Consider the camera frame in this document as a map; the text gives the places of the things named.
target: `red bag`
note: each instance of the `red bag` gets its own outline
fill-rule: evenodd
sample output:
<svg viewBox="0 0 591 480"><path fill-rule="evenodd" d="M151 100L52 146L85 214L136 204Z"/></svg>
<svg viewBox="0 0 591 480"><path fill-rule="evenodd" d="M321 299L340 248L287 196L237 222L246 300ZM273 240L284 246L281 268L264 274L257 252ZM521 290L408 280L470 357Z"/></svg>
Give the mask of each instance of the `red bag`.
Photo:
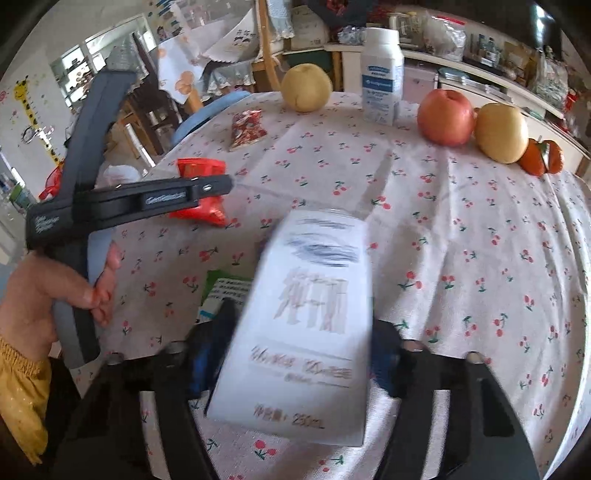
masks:
<svg viewBox="0 0 591 480"><path fill-rule="evenodd" d="M39 200L45 200L48 195L55 197L60 191L61 185L61 170L63 163L60 163L54 171L52 171L45 181L45 190L39 194Z"/></svg>
<svg viewBox="0 0 591 480"><path fill-rule="evenodd" d="M224 175L226 173L226 163L212 158L179 158L177 167L178 173L185 179ZM217 226L225 226L227 223L221 196L201 199L199 200L199 206L178 210L169 213L169 215L172 218L203 220Z"/></svg>

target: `yellow pear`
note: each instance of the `yellow pear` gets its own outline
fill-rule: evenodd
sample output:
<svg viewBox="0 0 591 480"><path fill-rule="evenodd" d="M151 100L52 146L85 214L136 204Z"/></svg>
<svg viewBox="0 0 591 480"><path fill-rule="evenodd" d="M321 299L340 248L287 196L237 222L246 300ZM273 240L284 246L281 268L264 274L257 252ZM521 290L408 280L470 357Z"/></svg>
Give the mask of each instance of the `yellow pear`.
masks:
<svg viewBox="0 0 591 480"><path fill-rule="evenodd" d="M478 111L476 144L499 163L513 163L525 153L529 133L521 110L503 103L487 103Z"/></svg>
<svg viewBox="0 0 591 480"><path fill-rule="evenodd" d="M290 68L281 82L281 96L296 112L314 112L324 107L331 93L329 76L313 63Z"/></svg>

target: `milk carton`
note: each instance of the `milk carton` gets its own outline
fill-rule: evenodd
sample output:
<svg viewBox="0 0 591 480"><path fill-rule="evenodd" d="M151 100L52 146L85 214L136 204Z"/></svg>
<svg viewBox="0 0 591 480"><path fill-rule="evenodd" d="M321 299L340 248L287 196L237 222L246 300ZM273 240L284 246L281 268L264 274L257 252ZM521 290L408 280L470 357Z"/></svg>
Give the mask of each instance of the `milk carton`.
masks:
<svg viewBox="0 0 591 480"><path fill-rule="evenodd" d="M371 268L364 221L292 211L261 259L207 416L282 437L360 446Z"/></svg>
<svg viewBox="0 0 591 480"><path fill-rule="evenodd" d="M361 54L363 117L370 122L393 125L402 100L404 55L398 31L367 28Z"/></svg>

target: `red packet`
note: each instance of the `red packet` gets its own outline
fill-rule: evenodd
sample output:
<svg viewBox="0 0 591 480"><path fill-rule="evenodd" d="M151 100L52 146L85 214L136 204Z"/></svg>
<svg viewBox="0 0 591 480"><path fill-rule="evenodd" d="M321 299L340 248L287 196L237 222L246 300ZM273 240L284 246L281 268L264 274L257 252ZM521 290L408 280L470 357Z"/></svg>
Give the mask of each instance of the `red packet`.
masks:
<svg viewBox="0 0 591 480"><path fill-rule="evenodd" d="M246 110L232 118L232 145L230 152L261 140L266 134L261 126L262 110Z"/></svg>
<svg viewBox="0 0 591 480"><path fill-rule="evenodd" d="M63 170L64 164L60 163L54 171L52 171L45 182L45 190L39 194L39 200L45 200L49 195L50 198L55 197L60 191L61 185L61 171Z"/></svg>
<svg viewBox="0 0 591 480"><path fill-rule="evenodd" d="M212 158L179 158L177 167L178 173L187 179L224 175L226 173L226 163ZM223 210L221 196L201 199L199 206L177 210L169 213L169 215L172 218L203 220L217 226L226 225L226 213Z"/></svg>

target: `tablecloth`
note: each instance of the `tablecloth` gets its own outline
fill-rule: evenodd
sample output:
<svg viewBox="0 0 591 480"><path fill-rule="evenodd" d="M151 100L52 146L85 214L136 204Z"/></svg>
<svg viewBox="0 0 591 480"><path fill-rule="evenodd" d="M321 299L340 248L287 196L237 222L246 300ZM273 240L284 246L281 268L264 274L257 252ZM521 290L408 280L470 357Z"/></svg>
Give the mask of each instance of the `tablecloth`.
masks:
<svg viewBox="0 0 591 480"><path fill-rule="evenodd" d="M246 108L263 110L268 136L229 153L232 115ZM291 209L344 209L369 225L376 316L435 353L483 353L541 476L549 474L591 414L591 194L569 172L537 179L472 143L433 145L417 131L416 108L404 105L396 126L383 127L362 119L353 94L334 93L306 115L288 110L279 93L263 93L187 137L151 177L175 176L181 157L226 161L235 180L224 202L228 222L215 228L160 216L118 229L124 260L103 351L134 358L184 338L207 271L252 277L261 245ZM94 370L74 374L82 384ZM363 447L331 447L211 421L205 401L191 407L229 480L371 478L396 412L372 385ZM144 404L149 432L155 413ZM147 434L148 453L165 478L155 438Z"/></svg>

